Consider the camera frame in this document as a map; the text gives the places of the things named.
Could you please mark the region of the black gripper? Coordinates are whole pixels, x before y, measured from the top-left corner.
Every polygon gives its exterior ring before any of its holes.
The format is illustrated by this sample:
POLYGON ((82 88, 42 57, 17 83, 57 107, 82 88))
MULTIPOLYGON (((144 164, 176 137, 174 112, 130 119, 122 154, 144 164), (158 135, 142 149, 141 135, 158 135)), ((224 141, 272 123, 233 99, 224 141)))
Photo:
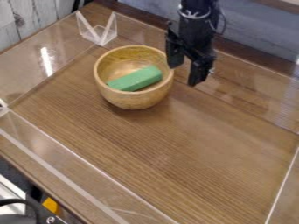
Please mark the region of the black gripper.
POLYGON ((190 60, 188 85, 204 82, 213 68, 213 37, 220 21, 218 0, 181 0, 177 7, 178 21, 168 22, 165 56, 170 69, 184 58, 190 60))

